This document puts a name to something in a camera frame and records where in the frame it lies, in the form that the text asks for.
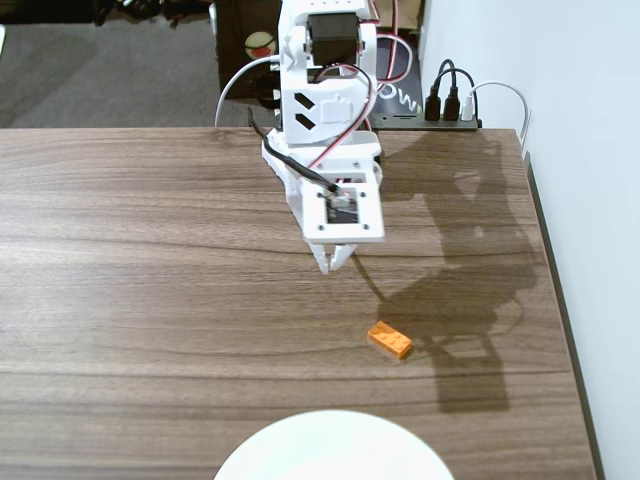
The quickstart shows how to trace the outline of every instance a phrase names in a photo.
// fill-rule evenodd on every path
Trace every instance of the cable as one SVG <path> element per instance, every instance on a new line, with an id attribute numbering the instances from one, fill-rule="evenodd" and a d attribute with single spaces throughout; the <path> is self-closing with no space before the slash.
<path id="1" fill-rule="evenodd" d="M 322 80 L 322 78 L 325 76 L 325 74 L 329 71 L 332 70 L 334 68 L 334 66 L 331 67 L 327 67 L 324 70 L 321 70 L 320 72 L 318 72 L 316 74 L 316 76 L 313 78 L 313 83 L 318 83 L 320 80 Z M 358 70 L 356 70 L 355 68 L 351 68 L 352 71 L 356 72 L 355 75 L 353 75 L 352 77 L 345 77 L 345 76 L 340 76 L 340 78 L 356 78 L 358 76 Z M 371 108 L 369 110 L 373 110 L 373 106 L 374 106 L 375 102 L 371 102 Z M 362 123 L 364 124 L 365 128 L 367 130 L 369 130 L 370 132 L 373 131 L 373 128 L 371 128 L 371 122 L 369 121 L 369 119 L 365 117 L 365 119 L 362 121 Z"/>
<path id="2" fill-rule="evenodd" d="M 378 38 L 388 38 L 390 40 L 395 40 L 407 50 L 407 53 L 409 55 L 409 58 L 407 59 L 407 69 L 403 73 L 392 78 L 385 78 L 382 80 L 378 79 L 378 81 L 386 85 L 388 83 L 396 83 L 407 78 L 407 76 L 409 76 L 409 74 L 411 73 L 411 67 L 413 66 L 413 49 L 411 48 L 411 45 L 409 45 L 409 43 L 404 38 L 393 35 L 391 33 L 379 33 Z"/>
<path id="3" fill-rule="evenodd" d="M 298 163 L 292 157 L 288 155 L 284 155 L 283 153 L 280 153 L 276 149 L 274 149 L 269 143 L 269 137 L 267 137 L 267 134 L 258 126 L 255 118 L 253 118 L 253 110 L 251 110 L 250 108 L 247 108 L 247 113 L 248 113 L 248 119 L 249 119 L 249 126 L 253 127 L 255 132 L 262 137 L 262 140 L 264 142 L 264 148 L 267 152 L 269 152 L 269 154 L 273 155 L 278 160 L 282 161 L 287 167 L 289 167 L 294 172 L 298 173 L 300 176 L 306 178 L 310 182 L 316 183 L 326 188 L 331 193 L 335 193 L 339 190 L 338 186 L 335 183 L 331 183 L 329 180 L 324 178 L 319 173 L 308 169 L 301 163 Z"/>
<path id="4" fill-rule="evenodd" d="M 248 70 L 251 70 L 253 67 L 256 67 L 263 63 L 278 62 L 279 60 L 280 60 L 280 56 L 278 55 L 271 55 L 270 57 L 258 58 L 257 60 L 254 60 L 251 63 L 247 63 L 244 67 L 238 70 L 233 77 L 231 77 L 231 80 L 229 80 L 227 85 L 224 87 L 224 90 L 222 90 L 222 93 L 220 94 L 220 99 L 218 100 L 218 106 L 216 107 L 216 118 L 213 124 L 215 127 L 218 126 L 218 120 L 220 119 L 220 112 L 222 111 L 222 104 L 224 102 L 224 99 L 226 98 L 227 93 L 229 93 L 229 90 L 231 90 L 231 87 L 233 86 L 233 84 L 245 72 L 247 72 Z"/>
<path id="5" fill-rule="evenodd" d="M 469 93 L 469 95 L 473 94 L 473 100 L 475 103 L 475 114 L 476 114 L 476 121 L 478 123 L 480 123 L 480 116 L 478 114 L 478 94 L 475 91 L 476 85 L 473 82 L 473 78 L 471 78 L 471 75 L 469 75 L 469 73 L 465 70 L 462 70 L 461 68 L 449 68 L 447 70 L 443 70 L 442 72 L 440 72 L 438 74 L 438 76 L 436 77 L 435 82 L 433 82 L 433 86 L 436 90 L 440 89 L 440 80 L 442 80 L 442 77 L 444 77 L 445 75 L 447 75 L 448 73 L 451 72 L 457 72 L 457 73 L 461 73 L 463 74 L 465 77 L 467 77 L 467 79 L 469 80 L 469 83 L 471 84 L 471 93 Z"/>
<path id="6" fill-rule="evenodd" d="M 529 105 L 527 104 L 527 99 L 524 97 L 524 94 L 518 90 L 516 87 L 509 85 L 508 83 L 500 82 L 498 80 L 489 80 L 488 82 L 482 82 L 476 85 L 471 89 L 469 95 L 467 96 L 467 100 L 465 101 L 464 107 L 462 107 L 462 120 L 465 120 L 465 117 L 469 117 L 469 111 L 471 110 L 471 98 L 472 94 L 475 95 L 476 91 L 480 87 L 486 87 L 487 85 L 500 85 L 501 87 L 506 87 L 510 90 L 513 90 L 518 94 L 520 100 L 522 100 L 522 105 L 524 106 L 524 123 L 522 124 L 522 131 L 520 132 L 520 139 L 524 140 L 524 136 L 527 132 L 527 124 L 529 123 Z"/>
<path id="7" fill-rule="evenodd" d="M 333 70 L 335 68 L 349 68 L 351 70 L 356 70 L 359 73 L 361 73 L 362 75 L 365 76 L 365 78 L 367 79 L 367 83 L 368 83 L 368 88 L 367 88 L 367 96 L 364 99 L 364 106 L 362 107 L 362 111 L 360 112 L 360 115 L 358 115 L 358 118 L 356 118 L 356 120 L 351 124 L 351 126 L 349 128 L 347 128 L 342 135 L 340 135 L 338 138 L 336 138 L 336 140 L 331 143 L 325 150 L 324 152 L 322 152 L 320 154 L 320 156 L 318 158 L 316 158 L 313 162 L 311 162 L 311 164 L 309 164 L 309 168 L 313 168 L 316 165 L 318 165 L 322 160 L 324 160 L 327 155 L 329 155 L 329 153 L 331 153 L 333 151 L 334 148 L 336 148 L 338 145 L 340 145 L 345 138 L 347 138 L 352 132 L 354 132 L 359 126 L 360 124 L 365 120 L 365 118 L 367 118 L 367 116 L 369 115 L 370 110 L 373 108 L 375 102 L 372 102 L 371 99 L 372 97 L 375 96 L 375 91 L 373 88 L 373 81 L 371 80 L 371 77 L 369 76 L 369 74 L 367 74 L 367 72 L 365 72 L 364 70 L 362 70 L 360 67 L 357 67 L 355 65 L 348 65 L 348 64 L 339 64 L 339 65 L 333 65 L 331 67 L 325 68 L 319 75 L 318 78 L 321 77 L 322 75 L 326 74 L 329 70 Z"/>
<path id="8" fill-rule="evenodd" d="M 392 3 L 392 15 L 393 19 L 391 20 L 391 33 L 398 36 L 398 0 L 393 0 Z M 393 67 L 395 67 L 396 63 L 396 54 L 398 53 L 398 42 L 391 42 L 391 49 L 389 50 L 389 66 L 387 67 L 387 75 L 385 78 L 391 78 L 393 75 Z"/>
<path id="9" fill-rule="evenodd" d="M 444 71 L 444 67 L 446 67 L 447 65 L 449 65 L 449 68 L 453 70 L 451 72 L 451 86 L 457 87 L 458 85 L 457 85 L 457 78 L 456 78 L 456 72 L 455 72 L 456 66 L 453 64 L 453 60 L 451 60 L 450 58 L 447 58 L 442 61 L 442 63 L 440 64 L 440 68 L 438 69 L 438 75 L 440 75 Z"/>
<path id="10" fill-rule="evenodd" d="M 373 20 L 369 20 L 368 22 L 374 23 L 376 25 L 380 25 L 380 10 L 378 10 L 378 5 L 376 5 L 376 0 L 369 0 L 369 5 L 371 6 L 376 18 L 374 18 Z"/>

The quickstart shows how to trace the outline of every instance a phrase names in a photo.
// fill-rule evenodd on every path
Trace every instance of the lego brick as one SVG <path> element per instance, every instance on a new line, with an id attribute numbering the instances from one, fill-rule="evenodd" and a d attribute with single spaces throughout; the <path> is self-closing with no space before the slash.
<path id="1" fill-rule="evenodd" d="M 411 339 L 384 322 L 378 322 L 371 327 L 367 332 L 367 340 L 398 360 L 404 358 L 411 350 Z"/>

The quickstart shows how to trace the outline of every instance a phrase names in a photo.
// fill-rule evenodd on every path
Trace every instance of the white robotic arm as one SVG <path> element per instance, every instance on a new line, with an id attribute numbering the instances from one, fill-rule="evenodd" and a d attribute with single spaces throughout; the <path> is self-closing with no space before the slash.
<path id="1" fill-rule="evenodd" d="M 373 132 L 355 131 L 378 91 L 376 27 L 369 18 L 367 0 L 282 4 L 282 128 L 266 136 L 263 156 L 282 179 L 287 202 L 323 273 L 340 268 L 359 243 L 384 239 L 382 169 L 376 163 L 380 143 Z M 329 70 L 341 76 L 324 77 Z M 328 182 L 310 181 L 282 156 Z M 331 191 L 327 183 L 337 189 Z M 330 261 L 326 246 L 335 246 Z"/>

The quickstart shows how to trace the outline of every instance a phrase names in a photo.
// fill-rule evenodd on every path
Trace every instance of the plug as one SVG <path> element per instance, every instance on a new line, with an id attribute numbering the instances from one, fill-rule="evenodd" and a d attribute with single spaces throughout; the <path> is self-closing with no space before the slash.
<path id="1" fill-rule="evenodd" d="M 460 120 L 463 122 L 470 122 L 473 120 L 473 95 L 468 95 L 467 98 L 465 98 L 464 105 L 462 107 L 462 117 Z"/>
<path id="2" fill-rule="evenodd" d="M 458 87 L 451 87 L 449 96 L 444 101 L 444 115 L 442 118 L 449 122 L 455 122 L 460 115 L 460 99 L 458 98 Z"/>
<path id="3" fill-rule="evenodd" d="M 440 120 L 440 97 L 438 89 L 433 86 L 424 105 L 424 119 L 437 122 Z"/>

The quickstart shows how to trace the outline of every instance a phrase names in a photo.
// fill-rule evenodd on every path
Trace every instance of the white cable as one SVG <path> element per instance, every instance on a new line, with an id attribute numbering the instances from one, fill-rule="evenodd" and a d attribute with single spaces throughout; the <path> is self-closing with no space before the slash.
<path id="1" fill-rule="evenodd" d="M 501 87 L 507 87 L 508 89 L 516 92 L 520 97 L 520 100 L 522 100 L 522 105 L 524 106 L 524 123 L 522 124 L 522 131 L 520 132 L 520 140 L 522 140 L 524 144 L 524 137 L 527 133 L 527 127 L 529 126 L 529 105 L 527 104 L 527 99 L 524 97 L 524 94 L 516 87 L 511 86 L 508 83 L 500 82 L 498 80 L 489 80 L 488 82 L 482 82 L 473 87 L 469 92 L 469 95 L 467 95 L 464 106 L 462 107 L 462 120 L 468 122 L 473 118 L 473 94 L 480 87 L 484 87 L 487 85 L 500 85 Z"/>
<path id="2" fill-rule="evenodd" d="M 261 65 L 263 63 L 278 62 L 278 61 L 280 61 L 279 55 L 271 55 L 270 57 L 258 58 L 257 60 L 254 60 L 251 63 L 247 63 L 244 67 L 238 70 L 238 72 L 233 77 L 231 77 L 231 80 L 229 80 L 229 83 L 227 83 L 227 86 L 224 87 L 224 90 L 222 90 L 222 93 L 220 94 L 220 99 L 218 100 L 218 106 L 216 108 L 216 118 L 213 124 L 215 127 L 218 126 L 218 120 L 220 119 L 220 112 L 222 110 L 222 104 L 224 103 L 224 99 L 227 96 L 227 93 L 229 93 L 229 90 L 231 90 L 231 87 L 233 87 L 233 84 L 245 72 L 247 72 L 248 70 L 251 70 L 253 67 L 257 67 L 258 65 Z"/>
<path id="3" fill-rule="evenodd" d="M 379 33 L 378 38 L 388 38 L 389 40 L 398 42 L 407 50 L 407 53 L 409 54 L 409 58 L 407 60 L 407 69 L 405 70 L 405 72 L 402 75 L 400 75 L 397 80 L 394 80 L 393 82 L 385 82 L 384 80 L 381 80 L 380 83 L 382 84 L 396 83 L 407 78 L 409 73 L 411 73 L 411 67 L 413 66 L 413 49 L 411 48 L 411 45 L 409 45 L 404 38 L 397 37 L 389 33 Z"/>

